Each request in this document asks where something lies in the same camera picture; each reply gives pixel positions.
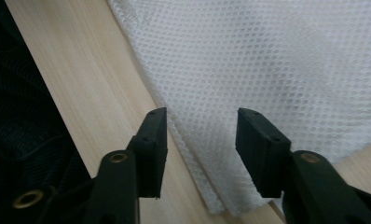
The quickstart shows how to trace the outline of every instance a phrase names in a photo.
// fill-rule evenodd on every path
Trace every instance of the black clamp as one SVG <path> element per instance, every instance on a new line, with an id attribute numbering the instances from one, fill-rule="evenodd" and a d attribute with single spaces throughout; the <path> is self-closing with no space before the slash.
<path id="1" fill-rule="evenodd" d="M 159 198 L 167 156 L 166 108 L 145 117 L 126 150 L 102 158 L 98 175 L 57 194 L 31 189 L 6 203 L 6 223 L 139 223 L 139 198 Z"/>
<path id="2" fill-rule="evenodd" d="M 264 198 L 280 198 L 288 224 L 371 224 L 371 194 L 349 186 L 330 162 L 291 141 L 262 114 L 240 108 L 236 149 Z"/>

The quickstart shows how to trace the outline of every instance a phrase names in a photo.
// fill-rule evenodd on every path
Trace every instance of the wooden table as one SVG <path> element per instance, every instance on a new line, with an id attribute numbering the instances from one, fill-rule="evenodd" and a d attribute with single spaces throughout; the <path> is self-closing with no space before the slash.
<path id="1" fill-rule="evenodd" d="M 129 42 L 105 0 L 6 0 L 91 176 L 124 149 L 156 108 Z M 169 138 L 160 200 L 142 199 L 142 223 L 283 223 L 269 204 L 242 217 L 211 216 Z M 337 165 L 371 192 L 371 147 Z"/>

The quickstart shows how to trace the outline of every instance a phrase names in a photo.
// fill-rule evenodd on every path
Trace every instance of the wood grain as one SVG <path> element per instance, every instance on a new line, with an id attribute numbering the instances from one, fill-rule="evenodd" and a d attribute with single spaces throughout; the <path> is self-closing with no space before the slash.
<path id="1" fill-rule="evenodd" d="M 89 173 L 124 149 L 156 108 L 104 0 L 7 0 Z M 169 138 L 160 200 L 141 200 L 143 223 L 282 223 L 269 205 L 242 217 L 211 216 Z"/>
<path id="2" fill-rule="evenodd" d="M 349 185 L 371 193 L 371 144 L 334 167 Z"/>

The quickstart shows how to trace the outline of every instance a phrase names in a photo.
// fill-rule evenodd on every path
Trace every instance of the white fabric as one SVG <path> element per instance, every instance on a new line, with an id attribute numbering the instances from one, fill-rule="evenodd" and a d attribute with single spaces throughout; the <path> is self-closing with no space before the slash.
<path id="1" fill-rule="evenodd" d="M 330 161 L 371 142 L 371 1 L 109 2 L 212 213 L 266 202 L 235 150 L 239 107 Z"/>

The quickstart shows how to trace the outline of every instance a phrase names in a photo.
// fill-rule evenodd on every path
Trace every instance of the black fabric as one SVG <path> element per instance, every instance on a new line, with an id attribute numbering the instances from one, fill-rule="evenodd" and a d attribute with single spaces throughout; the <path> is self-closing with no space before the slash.
<path id="1" fill-rule="evenodd" d="M 51 185 L 64 192 L 88 179 L 16 23 L 0 0 L 0 203 L 20 189 Z"/>

